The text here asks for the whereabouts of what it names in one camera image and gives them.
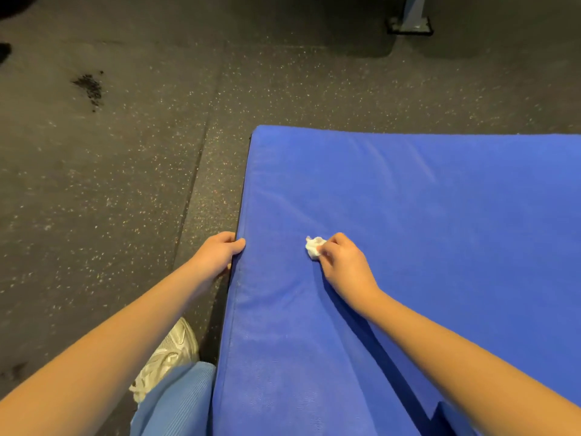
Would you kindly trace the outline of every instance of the gym floor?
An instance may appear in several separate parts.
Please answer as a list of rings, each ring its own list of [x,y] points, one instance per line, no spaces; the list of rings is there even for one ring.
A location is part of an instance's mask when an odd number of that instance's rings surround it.
[[[581,133],[581,0],[428,0],[429,38],[385,33],[403,0],[33,1],[0,21],[0,397],[236,230],[259,124]],[[211,362],[226,290],[185,315]]]

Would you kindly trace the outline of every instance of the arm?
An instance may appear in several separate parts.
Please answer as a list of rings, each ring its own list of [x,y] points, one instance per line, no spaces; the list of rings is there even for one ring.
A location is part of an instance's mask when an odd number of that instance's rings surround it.
[[[91,330],[0,402],[2,434],[80,436],[105,418],[188,303],[245,246],[210,237],[187,263]]]
[[[344,234],[319,250],[337,293],[384,330],[476,428],[491,436],[581,433],[577,405],[383,293],[365,256]]]

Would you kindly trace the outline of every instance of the left hand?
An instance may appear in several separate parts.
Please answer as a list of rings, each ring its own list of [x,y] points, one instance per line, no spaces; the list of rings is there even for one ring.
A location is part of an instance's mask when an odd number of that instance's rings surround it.
[[[224,231],[208,237],[189,262],[200,273],[202,280],[211,281],[226,269],[232,256],[241,253],[245,246],[246,240],[236,240],[236,233]]]

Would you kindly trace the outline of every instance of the pant leg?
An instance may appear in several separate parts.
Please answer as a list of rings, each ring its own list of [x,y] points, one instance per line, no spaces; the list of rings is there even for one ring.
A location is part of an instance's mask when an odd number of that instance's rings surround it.
[[[176,367],[146,396],[130,436],[206,436],[215,366]]]

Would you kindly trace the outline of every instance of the shoe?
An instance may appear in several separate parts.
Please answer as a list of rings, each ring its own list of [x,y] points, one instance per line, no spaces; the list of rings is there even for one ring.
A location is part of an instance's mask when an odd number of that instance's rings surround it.
[[[198,360],[196,336],[188,322],[180,318],[129,388],[133,392],[133,399],[136,403],[142,402],[172,368]]]

